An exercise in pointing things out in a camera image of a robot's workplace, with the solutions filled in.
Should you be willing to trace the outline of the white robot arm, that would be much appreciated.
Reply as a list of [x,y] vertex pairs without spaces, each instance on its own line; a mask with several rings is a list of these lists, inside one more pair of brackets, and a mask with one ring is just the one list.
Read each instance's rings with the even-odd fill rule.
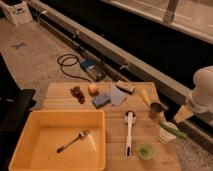
[[182,105],[174,120],[180,123],[194,114],[202,114],[213,105],[213,66],[197,70],[193,76],[194,89],[188,94],[185,105]]

